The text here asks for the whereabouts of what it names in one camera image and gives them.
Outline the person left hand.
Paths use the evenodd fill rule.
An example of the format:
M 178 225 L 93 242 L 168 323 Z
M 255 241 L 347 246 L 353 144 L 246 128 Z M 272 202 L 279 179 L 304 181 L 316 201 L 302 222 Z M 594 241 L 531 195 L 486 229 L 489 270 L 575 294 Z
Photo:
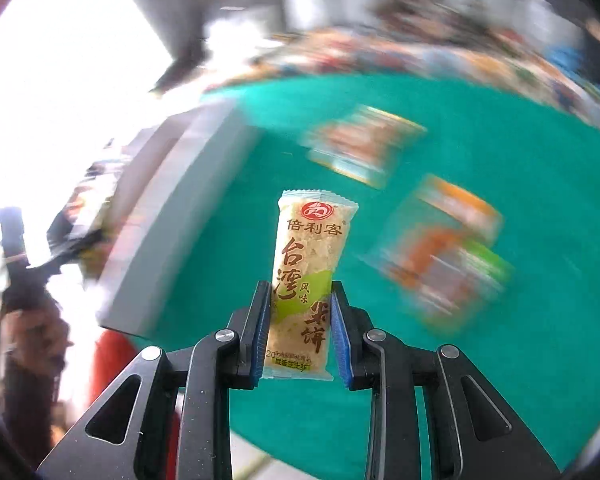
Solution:
M 0 296 L 0 315 L 2 297 Z M 46 294 L 39 307 L 17 308 L 0 318 L 0 355 L 10 356 L 24 370 L 38 376 L 58 376 L 72 346 L 69 325 L 61 318 L 57 301 Z

